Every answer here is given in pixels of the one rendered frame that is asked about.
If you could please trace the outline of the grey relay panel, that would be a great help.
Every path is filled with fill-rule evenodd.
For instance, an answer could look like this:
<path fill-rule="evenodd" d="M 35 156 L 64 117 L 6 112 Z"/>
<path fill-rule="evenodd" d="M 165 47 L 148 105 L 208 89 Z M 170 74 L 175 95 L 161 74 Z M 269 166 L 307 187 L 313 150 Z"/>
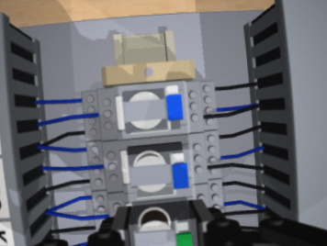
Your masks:
<path fill-rule="evenodd" d="M 190 132 L 122 139 L 118 86 L 178 81 Z M 127 147 L 178 141 L 197 199 L 242 230 L 327 229 L 327 0 L 24 28 L 0 13 L 0 246 L 86 246 L 130 205 Z"/>

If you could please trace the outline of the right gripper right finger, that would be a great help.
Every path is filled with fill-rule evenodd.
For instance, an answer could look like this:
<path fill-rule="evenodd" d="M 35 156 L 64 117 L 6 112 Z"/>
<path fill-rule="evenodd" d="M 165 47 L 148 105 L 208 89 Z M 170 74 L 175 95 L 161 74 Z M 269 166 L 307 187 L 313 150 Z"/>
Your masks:
<path fill-rule="evenodd" d="M 327 246 L 327 229 L 272 217 L 261 220 L 259 230 L 242 231 L 237 220 L 225 218 L 202 199 L 188 202 L 197 220 L 198 246 Z"/>

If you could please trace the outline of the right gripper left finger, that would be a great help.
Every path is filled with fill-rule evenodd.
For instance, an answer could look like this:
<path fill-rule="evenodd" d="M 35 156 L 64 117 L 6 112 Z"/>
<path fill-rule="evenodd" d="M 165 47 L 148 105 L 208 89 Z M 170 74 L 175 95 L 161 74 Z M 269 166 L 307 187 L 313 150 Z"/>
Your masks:
<path fill-rule="evenodd" d="M 88 236 L 86 246 L 131 246 L 129 229 L 130 212 L 130 206 L 118 207 L 115 217 L 102 220 L 99 231 Z M 69 245 L 67 240 L 49 239 L 34 246 Z"/>

